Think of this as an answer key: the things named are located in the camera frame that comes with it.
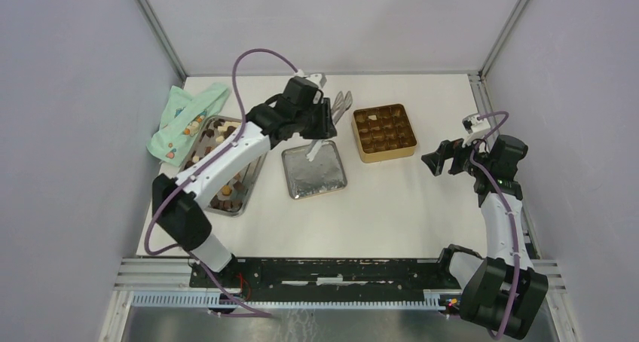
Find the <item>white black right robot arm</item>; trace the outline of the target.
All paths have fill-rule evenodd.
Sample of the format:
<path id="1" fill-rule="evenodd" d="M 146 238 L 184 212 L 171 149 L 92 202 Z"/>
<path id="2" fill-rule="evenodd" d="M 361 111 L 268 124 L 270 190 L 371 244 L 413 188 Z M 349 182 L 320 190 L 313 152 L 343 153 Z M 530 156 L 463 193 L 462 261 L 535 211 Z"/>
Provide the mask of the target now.
<path id="1" fill-rule="evenodd" d="M 462 288 L 461 319 L 486 328 L 491 337 L 526 337 L 549 289 L 546 275 L 534 270 L 527 253 L 521 223 L 523 192 L 515 180 L 518 162 L 528 146 L 513 136 L 500 135 L 488 152 L 481 141 L 445 140 L 421 160 L 434 176 L 451 160 L 449 174 L 468 173 L 485 220 L 487 254 L 450 245 L 436 265 L 437 282 Z"/>

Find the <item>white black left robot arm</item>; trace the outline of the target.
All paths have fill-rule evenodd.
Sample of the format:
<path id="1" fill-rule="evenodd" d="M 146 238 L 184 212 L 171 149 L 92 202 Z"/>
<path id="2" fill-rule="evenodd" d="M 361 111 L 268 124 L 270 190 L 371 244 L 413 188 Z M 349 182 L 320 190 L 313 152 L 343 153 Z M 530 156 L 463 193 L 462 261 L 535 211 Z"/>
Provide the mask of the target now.
<path id="1" fill-rule="evenodd" d="M 303 139 L 336 136 L 325 84 L 321 73 L 295 75 L 281 93 L 253 106 L 240 128 L 204 159 L 172 178 L 161 174 L 153 181 L 152 222 L 206 265 L 218 287 L 230 286 L 237 268 L 232 252 L 213 233 L 205 208 L 245 166 L 295 134 Z"/>

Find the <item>metal serving tongs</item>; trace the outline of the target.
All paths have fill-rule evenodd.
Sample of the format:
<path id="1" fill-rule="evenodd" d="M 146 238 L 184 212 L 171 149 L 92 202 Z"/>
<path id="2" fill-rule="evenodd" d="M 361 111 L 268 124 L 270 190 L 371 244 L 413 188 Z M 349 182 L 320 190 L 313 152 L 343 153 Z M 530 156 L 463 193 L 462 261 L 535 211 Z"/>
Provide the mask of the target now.
<path id="1" fill-rule="evenodd" d="M 351 91 L 347 91 L 346 94 L 344 94 L 342 91 L 340 91 L 338 93 L 338 95 L 335 97 L 335 100 L 332 104 L 332 108 L 331 108 L 331 118 L 332 118 L 332 125 L 335 126 L 336 123 L 339 122 L 339 120 L 341 119 L 341 117 L 344 115 L 344 113 L 350 109 L 351 105 L 353 103 L 353 95 L 351 93 Z M 317 156 L 317 154 L 319 153 L 319 150 L 321 149 L 321 147 L 328 141 L 328 139 L 315 139 L 313 140 L 310 144 L 309 147 L 307 148 L 307 152 L 306 152 L 306 159 L 309 162 L 312 162 L 315 157 Z"/>

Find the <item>gold chocolate box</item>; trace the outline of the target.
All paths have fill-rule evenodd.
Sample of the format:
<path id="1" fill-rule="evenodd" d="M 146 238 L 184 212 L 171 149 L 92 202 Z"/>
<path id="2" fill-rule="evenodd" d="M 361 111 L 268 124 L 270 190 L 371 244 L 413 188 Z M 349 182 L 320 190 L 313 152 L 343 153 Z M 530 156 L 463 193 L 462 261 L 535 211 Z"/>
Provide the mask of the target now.
<path id="1" fill-rule="evenodd" d="M 377 115 L 378 119 L 371 121 L 369 115 Z M 357 109 L 352 128 L 363 163 L 410 157 L 416 151 L 417 139 L 402 104 Z"/>

